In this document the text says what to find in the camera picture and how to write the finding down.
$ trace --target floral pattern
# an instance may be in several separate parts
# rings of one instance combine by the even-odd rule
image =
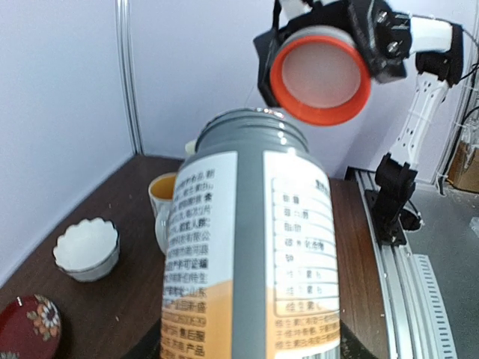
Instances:
[[[0,359],[19,359],[18,354],[12,352],[0,352]]]
[[[37,310],[28,312],[27,318],[33,322],[35,334],[43,336],[43,341],[46,342],[60,334],[60,316],[56,306],[47,298],[42,295],[35,295],[35,298],[38,300]]]

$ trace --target robotic arm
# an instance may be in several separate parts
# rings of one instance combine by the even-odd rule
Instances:
[[[462,75],[463,30],[443,20],[395,12],[382,0],[326,2],[275,1],[272,29],[254,40],[260,59],[258,88],[267,105],[288,111],[288,104],[281,103],[277,96],[271,70],[291,39],[296,40],[312,27],[333,27],[351,36],[369,76],[379,83],[405,78],[403,60],[415,54],[418,77],[412,106],[400,134],[377,168],[375,180],[380,191],[366,194],[380,244],[402,245],[406,239],[400,213],[415,190],[421,144],[448,89]],[[281,9],[289,20],[283,28],[278,26]]]

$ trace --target bottle label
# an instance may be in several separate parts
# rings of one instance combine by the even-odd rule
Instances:
[[[237,152],[176,179],[169,218],[161,359],[231,359]]]
[[[337,359],[339,285],[329,181],[265,151],[266,358]]]

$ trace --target mug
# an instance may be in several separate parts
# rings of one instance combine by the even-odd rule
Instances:
[[[173,200],[174,181],[176,173],[163,174],[148,186],[151,208],[155,216],[155,234],[159,249],[166,254],[168,249],[168,216],[170,215]]]

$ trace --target white wall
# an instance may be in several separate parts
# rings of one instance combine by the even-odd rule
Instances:
[[[0,286],[131,156],[115,26],[114,1],[0,0]]]
[[[183,156],[216,114],[243,106],[264,106],[256,90],[253,38],[271,26],[273,0],[143,0],[132,3],[132,38],[138,113],[148,153]],[[434,13],[472,31],[475,0],[392,0],[393,8]],[[466,60],[470,42],[466,42]],[[334,177],[348,165],[374,170],[402,128],[415,86],[409,78],[374,85],[367,108],[333,128],[302,126],[311,152]],[[420,158],[421,180],[433,178],[460,98],[454,88],[442,104]]]

